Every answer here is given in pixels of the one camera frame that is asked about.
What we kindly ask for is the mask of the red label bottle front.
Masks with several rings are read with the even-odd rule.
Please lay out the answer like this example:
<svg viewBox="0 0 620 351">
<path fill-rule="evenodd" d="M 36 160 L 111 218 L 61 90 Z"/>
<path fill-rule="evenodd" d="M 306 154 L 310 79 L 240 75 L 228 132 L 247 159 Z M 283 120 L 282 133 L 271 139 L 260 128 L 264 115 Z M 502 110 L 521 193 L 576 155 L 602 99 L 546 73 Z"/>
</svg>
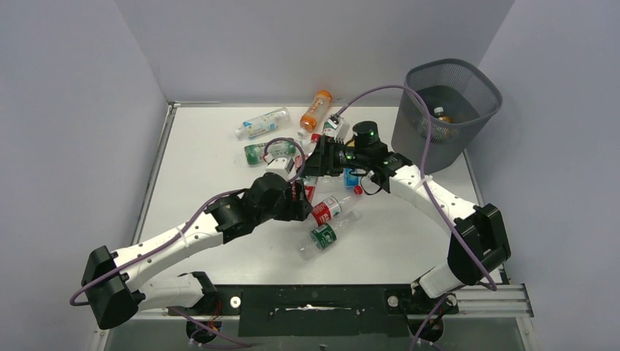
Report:
<svg viewBox="0 0 620 351">
<path fill-rule="evenodd" d="M 312 152 L 316 148 L 316 144 L 318 143 L 319 139 L 320 135 L 313 133 L 308 140 L 300 140 L 300 145 L 302 146 L 304 152 L 305 161 L 307 161 L 307 159 L 311 156 Z M 309 175 L 301 176 L 300 178 L 303 180 L 306 197 L 308 198 L 309 202 L 312 203 L 314 193 L 317 188 L 318 178 L 316 176 Z"/>
</svg>

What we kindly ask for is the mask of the red label bottle red cap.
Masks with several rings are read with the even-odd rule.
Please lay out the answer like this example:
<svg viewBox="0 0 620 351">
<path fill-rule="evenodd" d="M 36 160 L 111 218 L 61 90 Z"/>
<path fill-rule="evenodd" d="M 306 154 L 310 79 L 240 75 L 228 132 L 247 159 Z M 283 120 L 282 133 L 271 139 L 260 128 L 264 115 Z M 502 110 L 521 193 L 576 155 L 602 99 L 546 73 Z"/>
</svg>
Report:
<svg viewBox="0 0 620 351">
<path fill-rule="evenodd" d="M 306 226 L 314 229 L 329 222 L 338 215 L 352 210 L 362 197 L 363 190 L 361 186 L 352 188 L 345 196 L 336 197 L 331 195 L 326 197 L 312 208 L 305 221 Z"/>
</svg>

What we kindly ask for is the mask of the green label tea bottle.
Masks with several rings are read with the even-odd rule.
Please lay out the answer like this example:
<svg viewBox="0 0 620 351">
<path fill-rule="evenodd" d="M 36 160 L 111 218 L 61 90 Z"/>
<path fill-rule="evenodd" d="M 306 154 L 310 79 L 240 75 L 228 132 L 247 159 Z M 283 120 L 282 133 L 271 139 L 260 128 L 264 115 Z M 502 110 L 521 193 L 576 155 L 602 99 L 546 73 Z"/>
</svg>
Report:
<svg viewBox="0 0 620 351">
<path fill-rule="evenodd" d="M 266 151 L 273 158 L 294 156 L 297 153 L 297 148 L 291 142 L 281 140 L 270 144 L 269 147 L 267 147 L 267 143 L 250 144 L 245 146 L 243 150 L 246 157 L 246 163 L 249 166 L 256 166 L 265 163 Z"/>
</svg>

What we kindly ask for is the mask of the dark green label bottle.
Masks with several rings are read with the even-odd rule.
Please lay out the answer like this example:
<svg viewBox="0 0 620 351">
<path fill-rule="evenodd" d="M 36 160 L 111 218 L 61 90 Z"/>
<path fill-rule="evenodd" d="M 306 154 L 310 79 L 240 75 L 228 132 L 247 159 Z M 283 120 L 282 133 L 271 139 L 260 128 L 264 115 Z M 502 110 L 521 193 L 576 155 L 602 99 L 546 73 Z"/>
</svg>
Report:
<svg viewBox="0 0 620 351">
<path fill-rule="evenodd" d="M 309 231 L 298 244 L 300 258 L 304 261 L 316 259 L 337 241 L 349 236 L 362 216 L 361 212 L 353 210 Z"/>
</svg>

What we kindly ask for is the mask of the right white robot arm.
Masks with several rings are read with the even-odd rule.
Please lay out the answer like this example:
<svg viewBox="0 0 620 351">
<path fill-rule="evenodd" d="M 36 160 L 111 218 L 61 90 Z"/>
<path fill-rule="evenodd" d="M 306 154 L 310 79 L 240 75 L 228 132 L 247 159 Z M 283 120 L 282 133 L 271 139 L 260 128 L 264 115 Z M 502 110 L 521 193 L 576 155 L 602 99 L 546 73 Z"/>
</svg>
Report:
<svg viewBox="0 0 620 351">
<path fill-rule="evenodd" d="M 340 175 L 346 169 L 364 170 L 381 190 L 407 201 L 449 235 L 446 260 L 412 284 L 411 301 L 418 311 L 429 312 L 441 295 L 487 279 L 510 258 L 504 221 L 495 205 L 479 206 L 462 199 L 405 156 L 389 151 L 373 121 L 354 125 L 353 143 L 348 146 L 320 136 L 302 174 L 323 177 Z"/>
</svg>

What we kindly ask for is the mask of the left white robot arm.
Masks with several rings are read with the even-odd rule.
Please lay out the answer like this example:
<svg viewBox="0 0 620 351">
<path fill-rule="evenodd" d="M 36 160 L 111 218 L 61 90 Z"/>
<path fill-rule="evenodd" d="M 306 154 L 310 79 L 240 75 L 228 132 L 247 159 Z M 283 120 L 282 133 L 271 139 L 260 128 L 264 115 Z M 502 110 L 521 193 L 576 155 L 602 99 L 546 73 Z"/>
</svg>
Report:
<svg viewBox="0 0 620 351">
<path fill-rule="evenodd" d="M 171 283 L 153 278 L 198 252 L 248 235 L 270 220 L 305 220 L 311 212 L 303 182 L 285 181 L 266 173 L 249 188 L 232 190 L 207 200 L 187 221 L 134 246 L 109 250 L 101 246 L 88 256 L 79 295 L 101 329 L 130 320 L 141 310 L 159 307 L 195 307 L 209 293 L 205 273 L 185 273 Z"/>
</svg>

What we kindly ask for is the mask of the orange drink bottle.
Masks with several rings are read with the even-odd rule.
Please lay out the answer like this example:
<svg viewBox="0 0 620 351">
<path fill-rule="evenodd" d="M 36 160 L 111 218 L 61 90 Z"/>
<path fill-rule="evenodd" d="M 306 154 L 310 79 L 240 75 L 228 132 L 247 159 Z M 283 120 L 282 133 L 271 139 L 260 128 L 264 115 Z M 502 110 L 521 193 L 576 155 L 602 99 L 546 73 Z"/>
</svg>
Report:
<svg viewBox="0 0 620 351">
<path fill-rule="evenodd" d="M 332 101 L 333 97 L 329 91 L 320 90 L 317 92 L 313 102 L 300 118 L 298 137 L 305 138 L 315 131 L 326 116 Z"/>
</svg>

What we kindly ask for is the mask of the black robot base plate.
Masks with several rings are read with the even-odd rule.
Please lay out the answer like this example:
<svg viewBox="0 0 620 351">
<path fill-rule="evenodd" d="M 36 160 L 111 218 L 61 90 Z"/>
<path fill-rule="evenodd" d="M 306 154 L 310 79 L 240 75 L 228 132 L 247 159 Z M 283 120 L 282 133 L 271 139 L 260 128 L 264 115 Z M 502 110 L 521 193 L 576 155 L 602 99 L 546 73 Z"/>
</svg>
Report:
<svg viewBox="0 0 620 351">
<path fill-rule="evenodd" d="M 458 313 L 453 294 L 441 301 L 407 284 L 214 284 L 203 273 L 202 297 L 170 314 L 186 318 L 188 336 L 210 346 L 212 330 L 226 319 L 238 324 L 238 336 L 406 337 L 419 333 L 436 341 L 445 316 Z"/>
</svg>

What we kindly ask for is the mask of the clear bottle blue white label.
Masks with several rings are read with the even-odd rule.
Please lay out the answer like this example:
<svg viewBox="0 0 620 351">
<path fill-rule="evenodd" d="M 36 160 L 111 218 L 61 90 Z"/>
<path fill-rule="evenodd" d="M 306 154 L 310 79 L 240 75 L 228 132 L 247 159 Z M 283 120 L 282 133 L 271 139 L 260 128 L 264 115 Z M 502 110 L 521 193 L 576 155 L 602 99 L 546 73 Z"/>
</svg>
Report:
<svg viewBox="0 0 620 351">
<path fill-rule="evenodd" d="M 287 128 L 291 124 L 290 112 L 281 107 L 269 113 L 243 121 L 235 129 L 235 136 L 239 140 L 253 140 L 257 137 L 275 132 L 278 129 Z"/>
</svg>

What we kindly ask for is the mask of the clear bottle green label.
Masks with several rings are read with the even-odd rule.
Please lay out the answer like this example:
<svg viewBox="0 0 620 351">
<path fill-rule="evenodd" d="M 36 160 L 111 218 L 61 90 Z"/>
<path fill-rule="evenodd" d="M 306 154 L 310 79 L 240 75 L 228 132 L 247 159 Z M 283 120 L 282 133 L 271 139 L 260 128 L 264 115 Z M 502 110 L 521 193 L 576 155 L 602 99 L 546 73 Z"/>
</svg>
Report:
<svg viewBox="0 0 620 351">
<path fill-rule="evenodd" d="M 340 122 L 338 119 L 333 120 L 332 118 L 328 118 L 323 124 L 322 134 L 328 137 L 335 138 L 338 134 L 339 126 Z"/>
</svg>

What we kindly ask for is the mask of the grey mesh waste bin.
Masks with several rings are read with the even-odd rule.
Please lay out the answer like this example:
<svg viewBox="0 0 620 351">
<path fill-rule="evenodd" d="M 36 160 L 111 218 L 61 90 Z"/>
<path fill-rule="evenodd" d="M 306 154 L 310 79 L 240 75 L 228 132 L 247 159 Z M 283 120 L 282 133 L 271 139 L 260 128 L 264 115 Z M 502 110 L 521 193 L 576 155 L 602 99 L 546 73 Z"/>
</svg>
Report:
<svg viewBox="0 0 620 351">
<path fill-rule="evenodd" d="M 499 89 L 475 65 L 456 58 L 446 58 L 411 69 L 404 85 L 414 90 L 425 102 L 435 123 L 433 109 L 442 106 L 452 118 L 452 127 L 458 137 L 440 145 L 431 143 L 428 119 L 415 105 L 415 98 L 408 92 L 401 95 L 391 139 L 396 153 L 421 165 L 426 141 L 430 146 L 426 154 L 425 173 L 432 174 L 451 166 L 501 108 L 503 99 Z"/>
</svg>

